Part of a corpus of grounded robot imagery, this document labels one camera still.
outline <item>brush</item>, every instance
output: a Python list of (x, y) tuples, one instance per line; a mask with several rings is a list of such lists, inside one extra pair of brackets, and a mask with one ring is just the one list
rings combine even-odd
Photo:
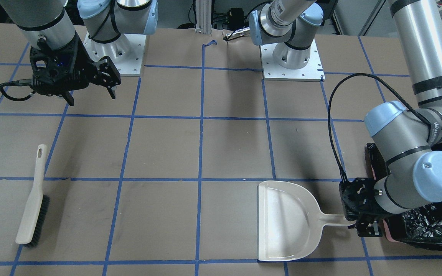
[(47, 161), (47, 146), (39, 145), (35, 161), (33, 186), (26, 200), (25, 210), (16, 235), (16, 243), (26, 247), (35, 247), (40, 239), (45, 215), (49, 208), (50, 198), (43, 194), (45, 163)]

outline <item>metal base plate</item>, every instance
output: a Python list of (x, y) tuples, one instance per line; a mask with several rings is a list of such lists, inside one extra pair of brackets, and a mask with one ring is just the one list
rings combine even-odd
[[(146, 46), (146, 37), (147, 35), (140, 34), (129, 34), (126, 33), (125, 36), (130, 42), (130, 48), (132, 52), (129, 54), (125, 54), (123, 56), (119, 56), (118, 58), (112, 58), (114, 65), (119, 70), (121, 76), (132, 76), (137, 77), (141, 76), (142, 72), (142, 61), (144, 59), (144, 49)], [(97, 56), (93, 51), (93, 42), (88, 38), (88, 33), (86, 33), (86, 39), (84, 39), (84, 47), (86, 48), (86, 52), (88, 52), (91, 59), (94, 61), (98, 61), (101, 56)]]
[(277, 44), (267, 44), (260, 46), (262, 57), (262, 67), (264, 69), (264, 79), (274, 81), (302, 81), (302, 82), (319, 82), (325, 80), (322, 62), (316, 47), (316, 42), (312, 42), (312, 55), (307, 66), (301, 69), (288, 69), (280, 66), (272, 57), (272, 52)]

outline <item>dustpan handle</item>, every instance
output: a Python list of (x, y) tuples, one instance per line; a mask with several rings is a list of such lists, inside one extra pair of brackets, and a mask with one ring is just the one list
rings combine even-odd
[(324, 222), (325, 225), (330, 225), (334, 227), (347, 227), (353, 224), (353, 222), (349, 222), (348, 220), (346, 220), (344, 215), (322, 214), (321, 220)]

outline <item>white dustpan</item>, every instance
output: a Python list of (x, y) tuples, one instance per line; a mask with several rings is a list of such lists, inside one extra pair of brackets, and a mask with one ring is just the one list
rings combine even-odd
[(315, 197), (290, 182), (264, 181), (258, 185), (258, 259), (283, 262), (310, 255), (325, 225), (349, 226), (344, 215), (320, 211)]

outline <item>floor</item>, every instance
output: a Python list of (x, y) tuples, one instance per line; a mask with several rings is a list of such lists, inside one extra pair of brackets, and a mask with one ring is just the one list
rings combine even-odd
[[(326, 120), (337, 82), (374, 73), (414, 102), (398, 40), (316, 42), (325, 82), (263, 80), (249, 39), (159, 29), (142, 77), (124, 77), (115, 100), (97, 86), (75, 91), (74, 107), (0, 96), (0, 276), (442, 276), (440, 251), (339, 227), (325, 228), (304, 259), (257, 261), (258, 183), (292, 181), (323, 212), (342, 213)], [(28, 63), (25, 38), (0, 25), (0, 83), (30, 77)], [(364, 78), (335, 96), (332, 124), (350, 178), (367, 175), (363, 117), (389, 100)], [(28, 249), (14, 239), (42, 143), (51, 205), (38, 247)]]

